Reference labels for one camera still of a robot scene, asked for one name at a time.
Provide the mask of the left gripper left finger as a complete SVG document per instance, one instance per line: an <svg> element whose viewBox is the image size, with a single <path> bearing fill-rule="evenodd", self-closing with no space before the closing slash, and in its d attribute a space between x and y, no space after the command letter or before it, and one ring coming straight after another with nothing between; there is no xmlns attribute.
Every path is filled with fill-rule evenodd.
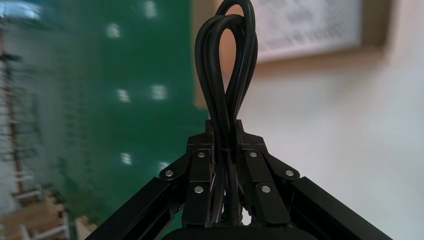
<svg viewBox="0 0 424 240"><path fill-rule="evenodd" d="M183 240L204 229L211 214L214 134L189 137L186 152L152 178L94 230L89 240Z"/></svg>

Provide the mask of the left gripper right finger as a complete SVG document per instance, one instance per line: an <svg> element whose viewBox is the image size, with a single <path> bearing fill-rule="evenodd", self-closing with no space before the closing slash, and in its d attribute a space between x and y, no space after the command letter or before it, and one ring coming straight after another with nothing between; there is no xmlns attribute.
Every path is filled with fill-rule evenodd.
<svg viewBox="0 0 424 240"><path fill-rule="evenodd" d="M253 240L386 240L388 236L235 124L239 182Z"/></svg>

